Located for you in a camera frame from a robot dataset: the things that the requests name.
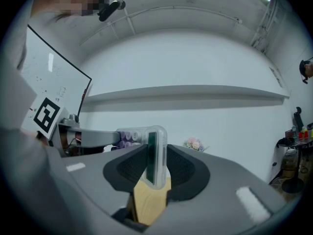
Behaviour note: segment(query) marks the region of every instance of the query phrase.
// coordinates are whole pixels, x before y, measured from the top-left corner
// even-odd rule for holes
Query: ceiling
[[[58,39],[67,49],[79,55],[80,61],[120,39],[159,29],[206,30],[247,44],[253,44],[253,40],[259,37],[266,39],[271,35],[270,31],[262,33],[261,30],[259,34],[255,34],[267,11],[269,2],[266,0],[124,1],[126,11],[116,11],[104,23],[96,15],[72,16],[55,23],[51,21],[54,15],[45,13],[33,18],[30,25],[47,42],[53,37]],[[275,1],[269,5],[265,24],[269,23],[270,14],[275,11]],[[283,15],[284,9],[278,3],[277,11],[272,17],[271,31],[278,27]]]

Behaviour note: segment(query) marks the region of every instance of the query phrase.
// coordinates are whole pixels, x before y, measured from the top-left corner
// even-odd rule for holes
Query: person
[[[307,80],[313,77],[313,61],[301,61],[300,66],[300,74],[304,77],[302,80],[304,83],[307,84]]]
[[[2,41],[2,51],[18,70],[26,57],[26,32],[31,17],[43,12],[55,12],[55,21],[72,15],[93,15],[109,0],[28,0],[15,17]]]

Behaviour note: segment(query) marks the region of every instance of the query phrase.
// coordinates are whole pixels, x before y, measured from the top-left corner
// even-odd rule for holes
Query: black headset
[[[114,13],[115,10],[123,10],[126,6],[124,1],[114,1],[109,4],[110,0],[106,0],[108,3],[102,4],[102,8],[99,8],[98,16],[101,22],[104,22]]]
[[[299,65],[299,70],[300,70],[300,74],[301,74],[301,79],[302,79],[302,76],[304,77],[304,79],[302,79],[302,82],[303,83],[305,83],[305,84],[308,84],[308,77],[307,77],[307,75],[305,74],[305,65],[308,65],[309,63],[310,63],[310,60],[312,59],[312,58],[310,58],[310,59],[308,59],[307,61],[304,61],[304,60],[302,60],[301,62],[300,62],[300,65]]]

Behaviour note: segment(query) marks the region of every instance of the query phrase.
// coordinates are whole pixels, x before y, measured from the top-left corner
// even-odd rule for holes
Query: table leg
[[[286,180],[282,184],[283,191],[287,193],[297,193],[302,191],[304,183],[301,179],[298,178],[299,176],[299,168],[300,168],[300,160],[301,160],[301,153],[302,147],[298,148],[298,161],[297,161],[297,168],[294,173],[294,176],[291,179]]]

